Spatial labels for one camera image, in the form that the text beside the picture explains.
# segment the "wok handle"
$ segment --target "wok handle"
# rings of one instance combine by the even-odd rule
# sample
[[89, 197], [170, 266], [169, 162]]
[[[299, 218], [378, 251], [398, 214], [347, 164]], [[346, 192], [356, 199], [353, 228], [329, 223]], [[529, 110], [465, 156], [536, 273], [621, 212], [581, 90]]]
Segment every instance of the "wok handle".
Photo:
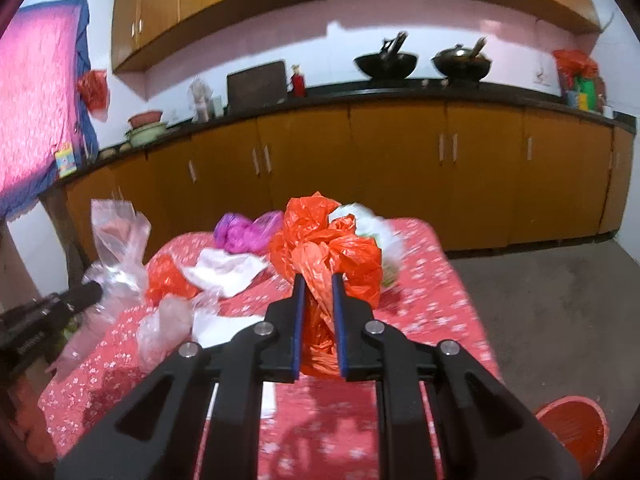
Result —
[[473, 59], [478, 54], [480, 54], [480, 51], [484, 48], [485, 45], [486, 45], [485, 37], [482, 37], [478, 41], [476, 41], [476, 45], [473, 47], [472, 51], [469, 53], [469, 59]]

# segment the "black wok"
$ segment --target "black wok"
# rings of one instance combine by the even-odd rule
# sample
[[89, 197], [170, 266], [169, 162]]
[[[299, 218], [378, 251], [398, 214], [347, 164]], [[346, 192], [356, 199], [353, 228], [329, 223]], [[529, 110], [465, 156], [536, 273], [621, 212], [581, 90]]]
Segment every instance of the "black wok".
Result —
[[436, 54], [431, 62], [438, 72], [450, 80], [480, 81], [491, 69], [491, 60], [480, 54], [486, 38], [480, 38], [473, 48], [457, 44]]
[[384, 40], [379, 53], [366, 54], [353, 61], [372, 79], [404, 79], [418, 63], [414, 54], [399, 52], [407, 36], [405, 31], [401, 31], [394, 40]]

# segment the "pink wall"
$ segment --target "pink wall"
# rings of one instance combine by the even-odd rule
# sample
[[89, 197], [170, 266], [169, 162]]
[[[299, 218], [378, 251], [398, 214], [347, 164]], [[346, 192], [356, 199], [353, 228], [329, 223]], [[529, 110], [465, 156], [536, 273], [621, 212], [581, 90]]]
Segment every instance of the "pink wall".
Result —
[[[574, 36], [533, 16], [475, 0], [321, 0], [257, 16], [211, 34], [146, 74], [149, 104], [168, 116], [190, 115], [187, 89], [200, 74], [226, 101], [226, 75], [277, 59], [299, 63], [308, 85], [366, 78], [353, 58], [377, 51], [399, 30], [418, 54], [412, 76], [439, 77], [431, 57], [488, 36], [494, 60], [486, 81], [559, 94], [551, 51], [575, 48]], [[543, 71], [542, 84], [536, 73]]]

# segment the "red basket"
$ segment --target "red basket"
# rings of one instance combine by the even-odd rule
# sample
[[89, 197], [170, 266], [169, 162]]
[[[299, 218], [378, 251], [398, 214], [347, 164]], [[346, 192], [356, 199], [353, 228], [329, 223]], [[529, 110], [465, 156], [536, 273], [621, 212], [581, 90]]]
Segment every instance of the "red basket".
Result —
[[609, 439], [602, 408], [587, 397], [567, 396], [540, 408], [536, 417], [571, 452], [587, 478], [604, 457]]

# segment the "kitchen counter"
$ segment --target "kitchen counter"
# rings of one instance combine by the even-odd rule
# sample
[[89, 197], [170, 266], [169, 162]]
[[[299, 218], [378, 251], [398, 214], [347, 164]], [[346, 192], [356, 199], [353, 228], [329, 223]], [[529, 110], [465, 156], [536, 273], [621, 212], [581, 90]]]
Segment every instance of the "kitchen counter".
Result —
[[156, 150], [161, 146], [175, 140], [186, 138], [202, 132], [214, 129], [226, 124], [235, 123], [256, 117], [261, 117], [288, 110], [300, 108], [319, 107], [323, 105], [353, 104], [374, 100], [405, 99], [405, 100], [447, 100], [447, 101], [473, 101], [484, 103], [506, 104], [519, 107], [539, 108], [561, 112], [597, 124], [617, 126], [633, 135], [636, 134], [635, 118], [618, 114], [615, 119], [607, 119], [602, 115], [585, 112], [571, 108], [562, 102], [559, 96], [537, 92], [519, 87], [499, 85], [493, 83], [457, 83], [448, 86], [442, 85], [441, 79], [417, 79], [410, 78], [402, 81], [373, 82], [354, 81], [330, 85], [309, 87], [308, 96], [305, 98], [290, 97], [286, 102], [270, 105], [263, 108], [255, 108], [242, 113], [225, 115], [207, 123], [181, 123], [177, 128], [171, 128], [167, 133], [153, 142], [144, 146], [131, 148], [116, 155], [98, 160], [91, 165], [79, 169], [75, 173], [56, 181], [53, 186], [64, 186], [73, 180], [91, 173], [98, 168], [111, 164], [116, 160], [122, 160], [134, 153]]

